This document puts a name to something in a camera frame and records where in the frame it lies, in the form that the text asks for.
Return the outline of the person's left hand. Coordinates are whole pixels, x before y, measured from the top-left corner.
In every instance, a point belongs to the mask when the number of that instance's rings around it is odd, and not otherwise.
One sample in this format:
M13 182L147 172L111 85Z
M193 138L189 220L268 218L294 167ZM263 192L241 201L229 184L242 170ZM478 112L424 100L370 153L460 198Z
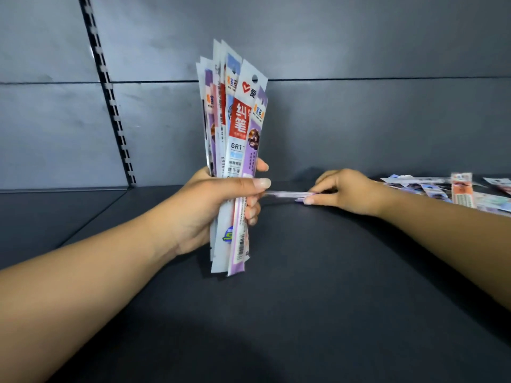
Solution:
M219 215L220 206L233 199L211 199L204 193L204 182L216 179L205 169L195 175L178 192L163 202L163 216L157 226L169 239L169 254L176 257L188 254L210 241L209 226ZM259 201L255 207L246 206L245 218L258 217Z

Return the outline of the person's right hand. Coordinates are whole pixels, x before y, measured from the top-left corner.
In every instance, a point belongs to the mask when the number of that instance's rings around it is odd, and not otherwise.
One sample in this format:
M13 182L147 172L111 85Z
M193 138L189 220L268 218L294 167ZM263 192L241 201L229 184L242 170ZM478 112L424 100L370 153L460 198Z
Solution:
M381 182L367 178L357 170L344 168L337 184L315 184L309 192L338 194L344 211L370 217L378 216L390 189Z

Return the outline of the slim purple pen packet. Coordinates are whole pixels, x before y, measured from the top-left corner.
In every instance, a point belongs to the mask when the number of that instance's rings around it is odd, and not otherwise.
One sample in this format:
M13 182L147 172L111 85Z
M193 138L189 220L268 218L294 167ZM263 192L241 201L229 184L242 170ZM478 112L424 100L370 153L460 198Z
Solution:
M264 197L271 197L276 199L292 199L295 202L303 203L304 199L316 194L315 192L295 192L295 191L265 191Z

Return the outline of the purple pen packet round picture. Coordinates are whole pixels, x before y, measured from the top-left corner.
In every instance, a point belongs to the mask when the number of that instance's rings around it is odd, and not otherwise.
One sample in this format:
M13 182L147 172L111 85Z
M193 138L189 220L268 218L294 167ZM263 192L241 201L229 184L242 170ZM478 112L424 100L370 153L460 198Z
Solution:
M268 105L268 98L264 88L260 87L250 111L249 120L246 121L246 131L242 136L242 155L240 161L241 178L254 178L257 167L261 131L264 116ZM245 218L247 200L236 198L233 211L233 235L229 254L227 275L233 276L245 271L245 262L248 259L248 227Z

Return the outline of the white pen packet red label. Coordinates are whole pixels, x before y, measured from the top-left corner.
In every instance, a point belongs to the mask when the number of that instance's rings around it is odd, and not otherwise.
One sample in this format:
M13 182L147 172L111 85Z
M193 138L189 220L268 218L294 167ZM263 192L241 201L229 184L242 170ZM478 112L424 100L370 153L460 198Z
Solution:
M246 121L260 87L266 89L268 79L246 59L242 60L237 89L233 99L232 116L228 133L227 174L225 178L240 178L242 155L241 140L246 131ZM214 247L212 273L224 273L228 270L229 254L233 235L234 201L228 200L221 205L218 215L217 235Z

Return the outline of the white pen packet purple stripe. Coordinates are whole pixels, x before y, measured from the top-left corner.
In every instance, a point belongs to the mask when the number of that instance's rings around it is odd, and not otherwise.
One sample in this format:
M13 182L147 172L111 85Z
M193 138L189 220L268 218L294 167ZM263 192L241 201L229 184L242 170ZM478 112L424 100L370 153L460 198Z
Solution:
M196 70L199 82L199 90L202 101L203 110L203 128L204 128L204 143L206 149L207 166L209 174L212 177L216 176L216 157L215 157L215 115L214 104L215 99L213 95L213 61L201 57L200 61L196 63Z

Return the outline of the white pen packet red stripe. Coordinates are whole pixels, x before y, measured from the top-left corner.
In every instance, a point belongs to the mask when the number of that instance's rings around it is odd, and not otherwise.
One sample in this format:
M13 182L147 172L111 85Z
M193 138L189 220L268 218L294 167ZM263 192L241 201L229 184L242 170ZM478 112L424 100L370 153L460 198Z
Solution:
M225 118L223 104L225 103L225 86L223 82L225 69L225 51L223 45L216 39L213 40L213 63L214 63L214 93L215 93L215 156L216 176L222 178L226 165L225 145Z

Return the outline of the white pen packet blue top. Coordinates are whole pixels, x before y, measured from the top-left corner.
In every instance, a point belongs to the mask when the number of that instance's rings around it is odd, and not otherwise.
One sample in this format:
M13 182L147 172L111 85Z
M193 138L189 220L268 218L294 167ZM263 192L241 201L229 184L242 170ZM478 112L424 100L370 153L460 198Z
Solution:
M237 54L224 40L221 41L221 60L223 69L221 71L221 114L223 131L223 169L222 175L227 174L227 138L229 133L230 121L232 116L232 105L234 95L237 89L241 63L243 58Z

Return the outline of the person's left forearm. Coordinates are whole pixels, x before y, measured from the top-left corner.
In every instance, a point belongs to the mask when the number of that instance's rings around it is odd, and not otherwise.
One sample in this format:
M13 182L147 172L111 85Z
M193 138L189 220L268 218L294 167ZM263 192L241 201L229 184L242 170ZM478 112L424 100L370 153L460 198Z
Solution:
M0 383L42 382L169 261L171 200L0 270Z

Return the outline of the person's right forearm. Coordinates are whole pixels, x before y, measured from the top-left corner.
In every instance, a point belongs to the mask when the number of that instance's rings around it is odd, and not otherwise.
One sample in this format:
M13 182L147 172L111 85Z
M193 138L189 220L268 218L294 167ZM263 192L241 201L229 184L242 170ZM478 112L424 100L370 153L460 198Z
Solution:
M374 183L374 214L511 312L511 217Z

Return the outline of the pile of pen packets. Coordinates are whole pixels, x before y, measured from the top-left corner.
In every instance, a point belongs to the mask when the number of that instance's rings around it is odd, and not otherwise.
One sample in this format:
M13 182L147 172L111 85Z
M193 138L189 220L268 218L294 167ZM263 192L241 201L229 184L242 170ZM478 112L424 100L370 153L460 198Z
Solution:
M463 205L483 212L511 218L511 193L507 196L477 191L474 186L484 188L473 181L471 173L452 173L450 177L415 178L410 175L391 175L381 178L388 187L425 195L447 203Z

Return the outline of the slotted metal shelf upright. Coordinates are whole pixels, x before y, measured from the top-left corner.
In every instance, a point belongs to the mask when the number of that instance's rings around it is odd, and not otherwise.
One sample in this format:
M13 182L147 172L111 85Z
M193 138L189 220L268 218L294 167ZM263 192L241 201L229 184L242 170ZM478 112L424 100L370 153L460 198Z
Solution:
M113 134L118 146L118 152L122 161L124 173L127 179L128 188L134 188L137 185L135 172L131 163L129 148L124 135L121 116L118 110L118 104L114 93L113 83L109 75L104 50L101 44L99 30L93 13L91 0L78 0L82 12L82 17L87 30L91 51L99 77L99 82L104 94L110 123Z

